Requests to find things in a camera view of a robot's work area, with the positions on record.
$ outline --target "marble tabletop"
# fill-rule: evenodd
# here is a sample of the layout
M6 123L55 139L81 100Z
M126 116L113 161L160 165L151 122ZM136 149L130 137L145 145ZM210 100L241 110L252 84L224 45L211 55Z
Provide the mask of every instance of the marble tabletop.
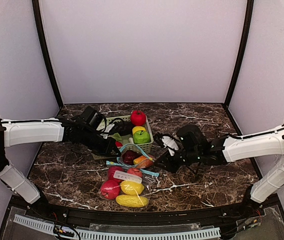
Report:
M87 104L65 105L60 115L79 115ZM147 114L153 134L174 134L186 124L196 124L211 140L226 133L235 133L231 121L218 103L106 103L90 104L106 117L129 115L140 109ZM153 144L151 154L159 157L164 149ZM98 196L106 178L106 160L94 160L83 145L44 143L29 179L40 187L50 203L73 208L121 212L168 212L210 208L238 203L245 189L258 181L249 159L228 165L201 166L198 176L186 167L160 173L152 186L150 202L145 208L127 208Z

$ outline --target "plastic crate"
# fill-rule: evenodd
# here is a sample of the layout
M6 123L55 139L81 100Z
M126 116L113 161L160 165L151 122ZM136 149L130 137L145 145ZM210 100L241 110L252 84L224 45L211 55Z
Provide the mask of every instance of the plastic crate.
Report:
M126 116L115 116L115 117L107 117L106 118L106 122L107 122L107 125L113 120L113 119L116 119L116 118L121 118L123 119L124 121L126 122L130 122L131 121L131 116L130 115L126 115ZM105 126L105 123L104 121L101 122L101 124L98 126L97 129L103 129ZM146 123L143 125L143 127L146 128L147 132L150 134L151 136L151 142L148 142L148 143L143 143L143 144L136 144L137 146L139 146L141 149L143 149L144 152L146 153L149 153L151 152L151 148L152 148L152 143L154 142L154 139L153 139L153 134L152 134L152 130L151 130L151 126L150 126L150 123L148 122L148 119L146 117ZM131 135L126 135L126 136L121 136L122 137L122 141L123 142L123 145L125 144L128 144L130 143L128 138L129 137L132 137ZM95 154L92 154L93 155L93 158L95 160L98 160L98 159L110 159L111 157L104 157L104 156L97 156Z

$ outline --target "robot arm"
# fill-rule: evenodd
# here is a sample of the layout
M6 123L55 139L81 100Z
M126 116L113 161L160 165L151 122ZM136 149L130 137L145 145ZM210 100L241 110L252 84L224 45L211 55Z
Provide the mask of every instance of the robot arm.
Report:
M182 165L204 163L224 165L240 159L280 154L283 157L266 176L250 186L243 203L259 206L268 196L284 185L284 125L250 135L227 135L209 142L195 125L180 128L173 137L157 133L155 141L168 151L155 165L175 173Z
M5 148L18 144L38 142L73 142L86 145L94 153L107 157L118 157L120 151L111 137L104 138L97 127L105 117L88 107L74 120L49 118L42 120L10 120L0 118L0 179L12 191L30 204L40 198L39 189L31 183L6 158Z

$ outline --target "yellow fruit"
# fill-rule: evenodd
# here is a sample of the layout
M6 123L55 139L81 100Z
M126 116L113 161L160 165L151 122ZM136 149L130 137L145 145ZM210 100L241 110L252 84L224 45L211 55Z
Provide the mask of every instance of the yellow fruit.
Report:
M134 133L136 133L137 131L145 131L145 132L146 132L146 128L143 127L143 126L135 126L135 127L133 127L133 129L132 129L133 135L134 135Z
M136 166L137 169L149 168L150 166L154 164L154 162L150 160L149 158L147 158L146 156L140 156L134 159L133 162L134 162L134 165L138 164Z
M122 181L121 190L128 195L139 195L143 192L144 186L141 183L133 181Z
M148 205L148 199L143 196L119 195L116 197L116 202L131 208L142 208Z

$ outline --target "green apple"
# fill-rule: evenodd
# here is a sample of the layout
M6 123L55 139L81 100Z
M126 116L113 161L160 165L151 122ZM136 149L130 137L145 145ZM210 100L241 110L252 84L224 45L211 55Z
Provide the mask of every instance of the green apple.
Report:
M146 144L151 141L151 136L146 131L137 131L133 135L133 141L135 144Z

